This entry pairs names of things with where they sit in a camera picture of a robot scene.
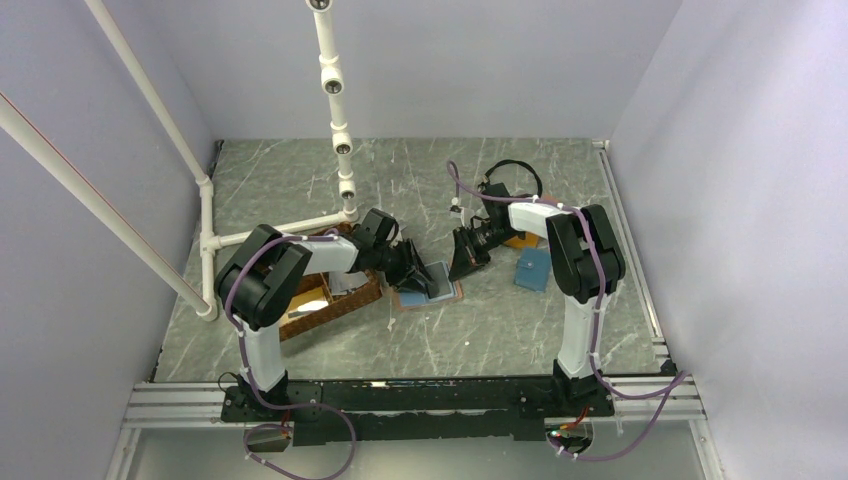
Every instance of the blue cloth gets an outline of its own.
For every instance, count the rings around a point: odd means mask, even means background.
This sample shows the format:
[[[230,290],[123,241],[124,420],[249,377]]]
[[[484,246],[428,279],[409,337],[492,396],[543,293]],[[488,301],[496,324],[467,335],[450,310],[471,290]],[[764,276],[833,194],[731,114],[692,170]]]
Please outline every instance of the blue cloth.
[[[515,284],[535,292],[544,292],[551,273],[551,254],[547,250],[525,247],[515,267]]]

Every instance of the metal rod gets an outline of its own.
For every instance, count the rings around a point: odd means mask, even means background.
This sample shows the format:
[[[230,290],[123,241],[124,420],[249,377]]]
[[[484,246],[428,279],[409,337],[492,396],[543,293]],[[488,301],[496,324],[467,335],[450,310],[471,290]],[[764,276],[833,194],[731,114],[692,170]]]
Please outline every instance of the metal rod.
[[[212,308],[133,228],[106,198],[71,164],[68,159],[0,93],[0,127],[41,164],[59,183],[77,198],[130,250],[183,297],[199,315]]]
[[[668,385],[665,377],[609,377],[619,390],[638,394]],[[222,382],[223,388],[235,385]],[[212,383],[140,383],[133,388],[124,415],[124,428],[231,428],[255,424],[223,423],[224,392]],[[616,397],[618,412],[612,417],[591,417],[598,422],[642,422],[651,418],[659,399],[623,400]],[[574,418],[551,417],[545,424],[561,424]],[[678,386],[660,415],[660,421],[706,420],[697,387],[692,381]]]
[[[106,480],[126,480],[141,437],[139,428],[122,428],[118,434],[118,443],[112,453],[112,461],[106,471]]]
[[[698,459],[701,461],[705,479],[724,480],[724,467],[721,465],[721,459],[718,456],[707,421],[702,419],[689,420],[689,430],[692,432],[692,440],[694,440],[695,450],[698,452]]]
[[[615,220],[619,232],[624,237],[624,247],[627,256],[630,260],[630,267],[633,270],[633,278],[639,287],[639,303],[642,304],[642,310],[645,312],[648,327],[651,329],[655,337],[662,337],[662,328],[659,320],[657,320],[657,312],[654,308],[654,301],[651,298],[651,291],[648,288],[648,282],[645,280],[645,272],[642,270],[642,262],[639,260],[639,252],[636,249],[636,242],[633,240],[633,235],[630,232],[630,225],[627,223],[627,215],[624,212],[624,206],[621,203],[621,197],[618,194],[618,187],[615,184],[615,176],[610,165],[609,153],[606,148],[598,150],[598,161],[601,165],[601,171],[604,176],[607,191],[610,193],[614,208],[612,209],[613,219]]]

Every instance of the orange pad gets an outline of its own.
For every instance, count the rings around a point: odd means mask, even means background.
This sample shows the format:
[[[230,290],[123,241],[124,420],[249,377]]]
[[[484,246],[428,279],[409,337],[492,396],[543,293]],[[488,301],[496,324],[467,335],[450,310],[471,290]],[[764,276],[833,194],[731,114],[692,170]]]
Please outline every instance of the orange pad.
[[[539,244],[539,237],[533,235],[530,232],[524,233],[524,240],[518,238],[518,235],[510,238],[509,240],[504,242],[504,245],[512,248],[536,248],[536,245]]]

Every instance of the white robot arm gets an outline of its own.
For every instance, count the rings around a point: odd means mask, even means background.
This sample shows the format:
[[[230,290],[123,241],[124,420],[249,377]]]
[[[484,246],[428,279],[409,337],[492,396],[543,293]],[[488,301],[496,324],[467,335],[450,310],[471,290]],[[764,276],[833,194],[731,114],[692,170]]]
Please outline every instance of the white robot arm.
[[[519,232],[530,232],[541,238],[548,238],[548,218],[565,215],[562,210],[540,203],[513,203],[509,207],[510,226]],[[620,264],[619,275],[624,275],[624,262]],[[557,354],[557,362],[568,378],[585,378],[593,375],[589,365],[590,352],[597,351],[597,345],[592,345],[592,321],[595,313],[595,298],[585,298],[581,303],[577,297],[566,295],[565,326],[563,328],[562,346]],[[605,295],[600,308],[600,322],[597,337],[603,328],[604,314],[612,295]]]
[[[266,400],[286,400],[279,324],[304,275],[375,269],[399,290],[427,293],[433,287],[412,240],[392,244],[389,237],[398,228],[394,218],[377,209],[370,210],[350,234],[310,241],[259,225],[224,266],[215,279],[215,291],[225,303],[231,302],[233,317],[241,322],[238,330],[244,335],[247,365]],[[242,377],[248,380],[246,370]]]

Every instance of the lavender wall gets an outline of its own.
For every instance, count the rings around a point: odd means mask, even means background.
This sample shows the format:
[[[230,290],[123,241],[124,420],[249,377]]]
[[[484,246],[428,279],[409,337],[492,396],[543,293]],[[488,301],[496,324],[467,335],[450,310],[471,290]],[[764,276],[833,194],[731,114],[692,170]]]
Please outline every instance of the lavender wall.
[[[848,476],[848,5],[684,2],[612,138],[728,478]]]
[[[327,137],[303,0],[139,0],[215,135]],[[680,0],[341,0],[357,137],[609,138]]]
[[[208,160],[210,131],[146,12],[106,3]],[[0,89],[182,268],[196,187],[85,4],[0,12]],[[0,478],[102,478],[174,294],[2,131],[0,166]]]

